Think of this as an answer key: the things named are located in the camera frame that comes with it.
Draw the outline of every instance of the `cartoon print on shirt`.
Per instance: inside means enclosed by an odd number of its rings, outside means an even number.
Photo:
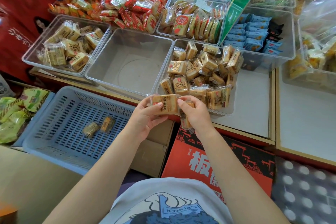
[[[129,209],[114,224],[219,224],[196,199],[159,192]]]

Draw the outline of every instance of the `red box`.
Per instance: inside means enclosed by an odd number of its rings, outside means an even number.
[[[35,40],[36,37],[14,17],[0,13],[0,70],[31,83],[27,73],[31,66],[25,64],[21,58]]]
[[[275,156],[222,136],[250,175],[271,196]],[[180,127],[161,177],[196,179],[207,184],[224,202],[202,143]]]

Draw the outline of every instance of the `brown cardboard box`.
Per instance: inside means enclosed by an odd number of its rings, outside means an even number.
[[[17,209],[0,202],[0,223],[1,224],[14,224],[17,218]]]
[[[166,120],[153,128],[140,144],[130,168],[154,178],[160,177],[173,126],[173,121]]]

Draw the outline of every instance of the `pile of orange snack packages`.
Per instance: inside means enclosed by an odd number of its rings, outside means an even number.
[[[49,11],[153,33],[165,5],[166,0],[63,0],[49,4]]]

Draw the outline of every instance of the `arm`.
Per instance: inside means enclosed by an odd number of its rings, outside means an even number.
[[[183,101],[187,99],[195,108]],[[181,97],[178,104],[203,144],[234,222],[290,224],[213,127],[206,105],[193,96]]]
[[[162,103],[147,107],[149,97],[134,110],[126,127],[90,171],[73,187],[44,221],[98,223],[110,211],[140,143],[151,128],[164,122],[158,117]]]

